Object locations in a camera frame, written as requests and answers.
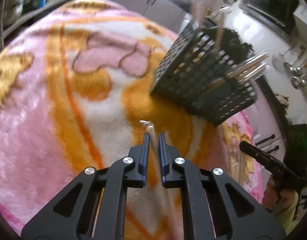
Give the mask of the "yellow-green right sleeve forearm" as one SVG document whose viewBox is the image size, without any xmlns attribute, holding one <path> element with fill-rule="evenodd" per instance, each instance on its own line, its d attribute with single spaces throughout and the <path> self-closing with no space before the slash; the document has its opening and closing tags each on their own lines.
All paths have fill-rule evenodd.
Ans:
<svg viewBox="0 0 307 240">
<path fill-rule="evenodd" d="M 294 228 L 296 228 L 299 223 L 299 221 L 294 219 L 297 203 L 298 194 L 295 193 L 295 199 L 292 204 L 285 210 L 279 211 L 274 215 L 274 217 L 280 222 L 280 224 L 284 228 L 286 235 L 292 232 L 292 230 L 294 230 Z"/>
</svg>

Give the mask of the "right hand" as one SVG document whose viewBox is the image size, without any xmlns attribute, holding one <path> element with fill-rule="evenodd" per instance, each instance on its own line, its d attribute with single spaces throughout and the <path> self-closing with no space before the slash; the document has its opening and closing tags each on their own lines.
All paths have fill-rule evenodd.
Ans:
<svg viewBox="0 0 307 240">
<path fill-rule="evenodd" d="M 277 210 L 280 212 L 289 208 L 296 199 L 296 196 L 295 190 L 277 190 L 273 176 L 270 176 L 264 191 L 262 206 L 270 211 Z"/>
</svg>

